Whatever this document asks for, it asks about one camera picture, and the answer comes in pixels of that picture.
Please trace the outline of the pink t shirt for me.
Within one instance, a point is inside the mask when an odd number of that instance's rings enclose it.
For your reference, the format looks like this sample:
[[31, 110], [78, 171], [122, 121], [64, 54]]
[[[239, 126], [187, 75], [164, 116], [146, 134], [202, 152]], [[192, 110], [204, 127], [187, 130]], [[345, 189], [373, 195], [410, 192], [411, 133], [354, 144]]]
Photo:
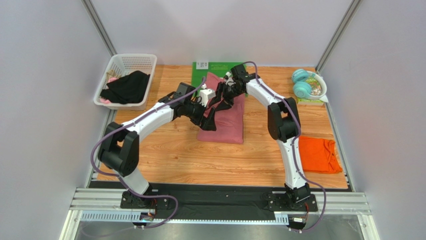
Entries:
[[227, 110], [216, 111], [215, 131], [199, 130], [196, 139], [201, 142], [243, 144], [244, 143], [244, 95], [234, 98], [234, 105]]

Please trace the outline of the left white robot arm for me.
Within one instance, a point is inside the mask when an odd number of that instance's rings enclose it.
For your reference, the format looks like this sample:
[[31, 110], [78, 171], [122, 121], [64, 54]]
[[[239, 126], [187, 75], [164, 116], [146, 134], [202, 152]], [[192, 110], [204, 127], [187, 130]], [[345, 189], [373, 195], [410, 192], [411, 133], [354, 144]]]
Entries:
[[149, 182], [138, 169], [139, 145], [152, 132], [179, 117], [187, 117], [203, 130], [215, 131], [215, 110], [205, 116], [207, 105], [216, 96], [203, 83], [198, 87], [181, 82], [173, 91], [140, 116], [125, 123], [110, 123], [104, 137], [96, 144], [97, 159], [113, 170], [133, 195], [147, 198]]

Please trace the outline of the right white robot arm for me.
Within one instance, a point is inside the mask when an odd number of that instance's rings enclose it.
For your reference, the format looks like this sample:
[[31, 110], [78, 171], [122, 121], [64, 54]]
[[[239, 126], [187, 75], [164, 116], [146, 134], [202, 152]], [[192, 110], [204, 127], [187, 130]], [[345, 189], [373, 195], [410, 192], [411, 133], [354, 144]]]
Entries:
[[211, 104], [217, 105], [219, 111], [228, 110], [236, 97], [245, 94], [254, 97], [267, 109], [267, 129], [279, 146], [284, 164], [284, 204], [292, 210], [305, 207], [311, 190], [300, 157], [301, 123], [296, 101], [279, 95], [256, 72], [248, 73], [243, 64], [238, 64], [224, 75]]

